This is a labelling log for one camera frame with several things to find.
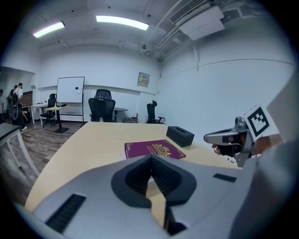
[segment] whiteboard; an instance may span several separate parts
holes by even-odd
[[[84,80],[85,77],[58,78],[57,103],[82,103]]]

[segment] bag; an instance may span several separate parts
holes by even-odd
[[[12,98],[12,106],[8,109],[12,120],[17,120],[19,116],[18,104],[20,103],[21,101],[19,99],[19,96],[14,93]]]

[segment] white desk leg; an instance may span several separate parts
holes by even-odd
[[[22,136],[21,136],[21,132],[19,130],[18,130],[17,135],[18,135],[19,144],[21,146],[21,150],[22,150],[22,152],[23,152],[23,154],[24,154],[24,156],[25,156],[25,158],[26,158],[29,166],[32,168],[32,170],[34,171],[34,173],[37,176],[39,176],[39,172],[38,172],[37,168],[35,167],[34,163],[32,162],[32,160],[31,160],[31,158],[30,158],[30,156],[29,156],[29,154],[27,152],[27,149],[25,148],[25,145],[24,145],[24,142],[23,142],[23,139],[22,139]]]
[[[9,148],[9,151],[10,151],[10,153],[11,153],[11,155],[12,155],[12,157],[13,157],[15,163],[16,163],[16,164],[18,165],[18,167],[20,168],[21,165],[20,165],[19,161],[17,160],[17,158],[15,157],[15,155],[14,155],[14,151],[13,151],[13,149],[11,148],[11,145],[10,145],[9,141],[6,141],[6,143],[7,143],[7,146],[8,146],[8,148]]]
[[[43,125],[43,119],[41,117],[42,111],[41,111],[41,107],[39,107],[39,115],[40,115],[40,119],[41,119],[41,125]]]
[[[31,107],[31,116],[32,116],[32,122],[33,124],[35,125],[35,122],[34,122],[34,115],[33,115],[33,108]]]

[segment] mesh chair back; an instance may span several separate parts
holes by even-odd
[[[101,117],[104,118],[106,114],[106,104],[103,100],[90,98],[88,104],[93,115],[93,121],[99,122]]]
[[[95,97],[99,97],[100,95],[103,95],[105,98],[111,99],[111,92],[109,90],[104,90],[104,89],[98,89],[97,92],[95,93]]]
[[[104,99],[104,102],[106,104],[106,113],[103,117],[104,122],[113,122],[112,115],[113,110],[115,107],[115,101],[113,99]]]
[[[151,124],[155,119],[155,107],[157,106],[157,102],[153,100],[152,104],[147,104],[148,109],[148,120],[146,121],[147,124]]]
[[[48,108],[54,107],[56,104],[56,94],[50,94],[50,99],[48,99]],[[55,116],[55,111],[47,111],[46,113],[49,117],[53,118]]]

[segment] white wall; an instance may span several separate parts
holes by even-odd
[[[294,70],[286,37],[270,18],[232,22],[221,32],[196,42],[199,71],[191,44],[162,62],[157,116],[171,126],[203,136],[234,126],[255,104],[267,106]],[[273,127],[268,134],[277,133]]]
[[[139,72],[150,74],[148,88],[137,86]],[[160,71],[157,61],[136,53],[111,47],[77,47],[44,55],[41,70],[31,84],[37,86],[34,104],[48,100],[56,93],[59,77],[84,76],[84,120],[90,120],[88,99],[97,89],[108,89],[116,101],[115,107],[126,108],[118,112],[117,121],[138,113],[139,122],[146,119],[146,104],[150,103],[157,90]],[[82,106],[73,104],[61,113],[81,114]],[[80,116],[62,116],[63,120],[81,121]]]
[[[23,70],[12,70],[7,72],[3,78],[0,78],[0,89],[3,90],[3,96],[6,98],[15,85],[23,83],[23,92],[32,91],[30,86],[31,78],[34,74]],[[7,108],[7,100],[4,101],[4,108]]]
[[[148,88],[137,86],[138,74],[150,74]],[[43,57],[38,88],[57,85],[60,77],[84,76],[85,85],[156,93],[157,61],[113,47],[76,47]]]
[[[37,49],[37,39],[31,34],[18,30],[7,45],[0,65],[18,70],[36,73],[40,69],[40,53]]]

